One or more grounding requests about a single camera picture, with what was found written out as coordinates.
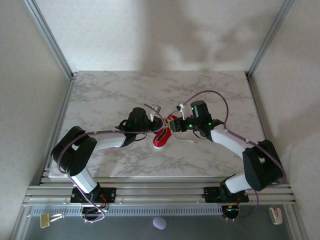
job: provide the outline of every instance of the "marble table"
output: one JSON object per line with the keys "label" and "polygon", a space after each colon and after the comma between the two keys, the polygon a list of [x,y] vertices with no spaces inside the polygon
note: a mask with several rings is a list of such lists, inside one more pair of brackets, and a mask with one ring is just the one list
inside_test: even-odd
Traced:
{"label": "marble table", "polygon": [[[262,129],[243,71],[80,71],[75,80],[60,139],[73,126],[86,131],[114,129],[134,107],[161,106],[167,116],[179,103],[203,90],[225,96],[230,115],[228,127],[254,141]],[[205,93],[213,119],[225,119],[219,96]],[[226,177],[243,171],[233,152],[192,132],[176,133],[162,149],[155,149],[154,134],[122,148],[93,152],[87,168],[93,177]],[[49,177],[63,177],[52,163]]]}

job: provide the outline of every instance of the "wire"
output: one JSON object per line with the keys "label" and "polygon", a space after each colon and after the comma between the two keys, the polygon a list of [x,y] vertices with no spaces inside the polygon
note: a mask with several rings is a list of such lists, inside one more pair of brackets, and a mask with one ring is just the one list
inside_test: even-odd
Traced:
{"label": "wire", "polygon": [[198,139],[207,140],[207,138],[199,137],[199,136],[195,133],[195,130],[192,130],[192,132],[193,132],[193,134],[194,134]]}
{"label": "wire", "polygon": [[[224,122],[223,122],[223,128],[226,130],[227,133],[233,135],[234,137],[242,140],[242,141],[245,141],[255,147],[257,147],[261,152],[263,152],[265,155],[267,155],[272,161],[273,163],[278,167],[280,168],[281,172],[282,172],[282,179],[281,179],[281,182],[279,183],[276,183],[276,184],[272,184],[271,186],[275,187],[275,186],[279,186],[281,184],[285,184],[286,181],[287,181],[287,174],[286,174],[286,171],[285,169],[282,167],[282,165],[270,154],[268,153],[263,147],[259,146],[257,143],[253,142],[253,141],[250,141],[248,139],[246,139],[245,137],[243,136],[240,136],[239,134],[229,130],[227,128],[227,121],[228,121],[228,117],[229,117],[229,105],[227,103],[227,100],[225,99],[224,96],[222,96],[221,93],[215,91],[215,90],[204,90],[204,91],[200,91],[198,93],[196,93],[195,95],[193,95],[192,97],[190,97],[187,101],[185,101],[183,103],[183,105],[186,105],[187,103],[189,103],[192,99],[194,99],[196,96],[200,95],[200,94],[204,94],[204,93],[214,93],[214,94],[217,94],[219,95],[219,97],[223,100],[224,104],[225,104],[225,108],[226,108],[226,114],[225,114],[225,119],[224,119]],[[242,219],[245,219],[249,216],[251,216],[257,209],[258,209],[258,206],[259,206],[259,196],[258,196],[258,193],[256,190],[254,190],[254,193],[256,195],[256,205],[255,205],[255,208],[253,209],[252,212],[250,212],[249,214],[245,215],[245,216],[242,216],[242,217],[239,217],[239,218],[236,218],[236,219],[233,219],[233,221],[235,220],[242,220]]]}
{"label": "wire", "polygon": [[256,196],[256,205],[255,205],[254,209],[251,212],[249,212],[248,214],[244,215],[244,216],[233,218],[233,219],[227,218],[226,219],[227,221],[234,222],[234,221],[243,220],[243,219],[246,219],[246,218],[252,216],[257,211],[257,209],[259,207],[259,196],[258,196],[258,193],[257,193],[256,190],[253,190],[253,191],[254,191],[255,196]]}
{"label": "wire", "polygon": [[[77,183],[71,178],[71,176],[69,175],[69,173],[66,173],[65,171],[63,171],[61,169],[61,159],[62,159],[62,156],[66,153],[67,149],[70,148],[76,141],[78,141],[79,139],[85,137],[85,136],[88,136],[88,135],[97,135],[97,134],[105,134],[105,133],[121,133],[121,134],[148,134],[148,133],[156,133],[158,131],[160,131],[161,129],[163,129],[165,127],[165,120],[164,118],[161,116],[161,114],[153,109],[151,106],[147,105],[147,104],[144,104],[147,108],[155,111],[159,117],[161,118],[161,121],[162,121],[162,126],[157,129],[157,130],[154,130],[154,131],[120,131],[120,130],[101,130],[101,131],[97,131],[97,132],[94,132],[94,131],[91,131],[91,132],[85,132],[81,135],[79,135],[78,137],[76,137],[75,139],[73,139],[71,142],[69,142],[65,147],[64,149],[61,151],[57,161],[56,161],[56,164],[57,164],[57,169],[60,173],[62,174],[66,174],[66,177],[68,177],[70,179],[70,181],[73,183],[73,185],[79,190],[79,192],[82,194],[82,196],[84,197],[84,199],[91,205],[93,205],[92,208],[90,208],[84,215],[84,221],[88,221],[90,223],[95,223],[95,222],[99,222],[101,220],[103,220],[106,215],[105,215],[105,212],[101,209],[101,207],[98,207],[94,202],[92,202],[87,194],[77,185]],[[101,213],[101,217],[98,218],[98,219],[95,219],[95,220],[88,220],[87,219],[87,214],[89,212],[91,212],[92,210],[94,209],[97,209],[99,213]]]}
{"label": "wire", "polygon": [[239,206],[239,204],[241,203],[241,199],[239,197],[236,198],[236,205]]}
{"label": "wire", "polygon": [[178,112],[178,110],[173,111],[172,113],[170,113],[170,114],[168,115],[168,117],[166,117],[166,120],[168,121],[168,124],[167,124],[167,125],[168,125],[168,128],[170,129],[171,135],[172,135],[175,139],[177,139],[177,140],[185,141],[185,142],[189,142],[189,143],[193,143],[193,144],[194,144],[195,142],[192,141],[192,140],[189,140],[189,139],[181,139],[181,138],[176,137],[175,134],[174,134],[174,131],[172,131],[172,129],[170,128],[169,121],[174,121],[174,120],[175,120],[171,115],[174,114],[174,113],[176,113],[176,112]]}
{"label": "wire", "polygon": [[108,204],[108,202],[107,202],[106,196],[105,196],[104,194],[100,194],[100,197],[102,198],[102,200],[103,200],[104,203],[105,203],[104,208],[105,208],[106,206],[108,206],[108,208],[109,208],[109,204]]}
{"label": "wire", "polygon": [[147,134],[145,133],[143,138],[140,138],[140,139],[138,139],[138,140],[134,140],[134,141],[135,141],[135,142],[139,142],[139,141],[141,141],[141,140],[145,139],[146,137],[147,137]]}

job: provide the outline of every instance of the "floor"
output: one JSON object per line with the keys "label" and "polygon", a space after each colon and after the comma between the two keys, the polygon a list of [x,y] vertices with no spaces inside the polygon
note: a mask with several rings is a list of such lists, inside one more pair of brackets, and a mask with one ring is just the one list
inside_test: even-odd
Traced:
{"label": "floor", "polygon": [[[241,214],[252,211],[243,206]],[[273,225],[269,206],[261,206],[256,214],[237,222],[226,222],[221,216],[163,216],[164,230],[152,224],[154,216],[108,216],[94,224],[81,217],[66,217],[39,230],[39,217],[32,217],[26,240],[289,240],[288,223]]]}

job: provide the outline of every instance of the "metal frame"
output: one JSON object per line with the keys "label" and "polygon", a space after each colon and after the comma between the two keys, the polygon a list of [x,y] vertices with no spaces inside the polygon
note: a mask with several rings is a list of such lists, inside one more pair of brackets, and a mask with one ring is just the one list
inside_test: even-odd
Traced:
{"label": "metal frame", "polygon": [[[204,187],[219,187],[224,177],[104,177],[95,178],[101,187],[117,188],[113,206],[209,206],[232,203],[206,203]],[[74,186],[67,178],[44,176],[38,186],[29,186],[23,206],[74,206],[70,204]],[[256,195],[248,191],[249,202],[255,205]],[[270,187],[259,193],[259,203],[295,204],[289,184]]]}
{"label": "metal frame", "polygon": [[257,70],[259,64],[261,63],[263,57],[265,56],[269,46],[271,45],[272,41],[274,40],[278,30],[280,29],[282,23],[284,22],[289,10],[291,9],[292,5],[294,4],[295,0],[284,0],[283,4],[276,15],[268,33],[266,34],[262,45],[260,46],[257,54],[255,55],[249,70],[247,71],[247,76],[250,78],[255,71]]}
{"label": "metal frame", "polygon": [[24,0],[27,8],[29,9],[31,15],[33,16],[36,25],[41,31],[44,39],[46,40],[50,50],[57,59],[60,67],[62,68],[64,74],[68,79],[71,79],[73,76],[73,71],[70,68],[64,54],[62,53],[54,35],[52,34],[44,16],[42,15],[37,3],[35,0]]}
{"label": "metal frame", "polygon": [[[255,93],[252,90],[251,78],[294,1],[284,0],[249,70],[245,73],[264,136],[267,133],[262,121],[261,111],[256,102]],[[71,192],[74,186],[67,178],[48,177],[49,167],[52,162],[50,151],[58,141],[77,74],[73,74],[35,0],[24,0],[24,2],[65,75],[70,79],[70,83],[46,149],[42,178],[39,185],[30,185],[27,189],[11,234],[12,239],[25,238],[32,216],[39,216],[42,213],[62,213],[66,217],[76,216],[80,214],[82,208],[80,204],[70,204]],[[223,177],[105,177],[95,179],[102,187],[117,188],[117,198],[115,203],[110,206],[109,211],[112,216],[125,216],[126,214],[131,216],[141,216],[142,214],[145,216],[146,214],[154,215],[158,211],[164,214],[177,213],[179,215],[214,215],[220,213],[221,206],[215,203],[205,203],[202,194],[203,187],[219,186]],[[242,204],[255,205],[256,196],[253,191],[249,191],[248,196],[249,202]],[[264,189],[259,193],[259,200],[262,205],[283,205],[292,239],[308,239],[289,184]]]}

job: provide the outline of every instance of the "white wall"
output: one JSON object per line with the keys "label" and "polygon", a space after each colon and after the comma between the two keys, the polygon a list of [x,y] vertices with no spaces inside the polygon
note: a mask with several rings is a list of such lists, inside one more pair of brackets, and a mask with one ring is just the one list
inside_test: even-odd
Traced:
{"label": "white wall", "polygon": [[245,71],[283,0],[36,0],[73,71]]}
{"label": "white wall", "polygon": [[320,239],[319,13],[319,0],[296,0],[254,75],[310,240]]}
{"label": "white wall", "polygon": [[24,1],[0,0],[0,239],[9,239],[68,81]]}

